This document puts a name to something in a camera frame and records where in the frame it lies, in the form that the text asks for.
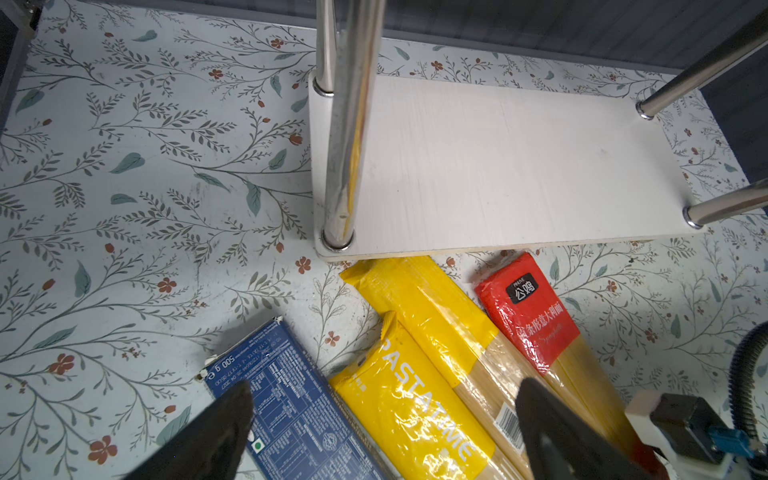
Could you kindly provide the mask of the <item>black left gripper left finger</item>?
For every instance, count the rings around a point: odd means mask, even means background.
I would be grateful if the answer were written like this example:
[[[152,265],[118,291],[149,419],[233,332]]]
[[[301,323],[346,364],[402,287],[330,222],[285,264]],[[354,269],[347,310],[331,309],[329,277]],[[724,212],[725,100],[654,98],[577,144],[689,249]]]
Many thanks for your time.
[[[253,397],[240,381],[217,398],[129,479],[233,479],[253,419]]]

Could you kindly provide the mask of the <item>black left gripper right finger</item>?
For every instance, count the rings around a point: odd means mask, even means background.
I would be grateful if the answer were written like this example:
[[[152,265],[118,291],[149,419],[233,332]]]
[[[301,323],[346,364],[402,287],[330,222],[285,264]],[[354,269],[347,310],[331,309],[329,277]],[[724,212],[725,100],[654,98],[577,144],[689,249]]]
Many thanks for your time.
[[[651,477],[533,378],[519,387],[516,413],[536,479]]]

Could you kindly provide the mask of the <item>red spaghetti bag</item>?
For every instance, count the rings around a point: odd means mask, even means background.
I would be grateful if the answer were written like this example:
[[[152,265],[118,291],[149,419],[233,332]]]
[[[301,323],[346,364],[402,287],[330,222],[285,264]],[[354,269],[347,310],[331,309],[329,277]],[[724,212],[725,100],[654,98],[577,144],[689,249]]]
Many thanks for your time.
[[[475,286],[489,318],[560,399],[654,479],[667,479],[639,439],[625,402],[533,255],[519,254]]]

